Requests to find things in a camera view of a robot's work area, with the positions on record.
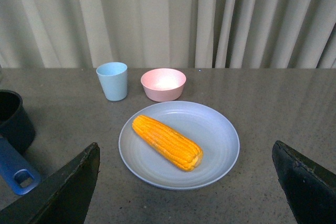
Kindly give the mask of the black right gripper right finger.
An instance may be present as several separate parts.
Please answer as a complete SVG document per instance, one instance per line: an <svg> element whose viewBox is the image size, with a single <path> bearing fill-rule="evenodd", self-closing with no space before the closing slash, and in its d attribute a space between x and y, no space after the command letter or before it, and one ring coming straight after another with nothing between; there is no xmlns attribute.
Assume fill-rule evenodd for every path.
<svg viewBox="0 0 336 224"><path fill-rule="evenodd" d="M276 141L272 147L278 181L297 223L335 223L335 174Z"/></svg>

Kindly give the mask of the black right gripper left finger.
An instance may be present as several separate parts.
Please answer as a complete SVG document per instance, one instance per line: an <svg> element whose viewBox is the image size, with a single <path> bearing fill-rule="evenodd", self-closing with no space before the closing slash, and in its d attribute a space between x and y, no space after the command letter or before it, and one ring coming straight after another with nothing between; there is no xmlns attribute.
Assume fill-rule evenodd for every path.
<svg viewBox="0 0 336 224"><path fill-rule="evenodd" d="M84 223L100 165L97 143L1 210L1 223Z"/></svg>

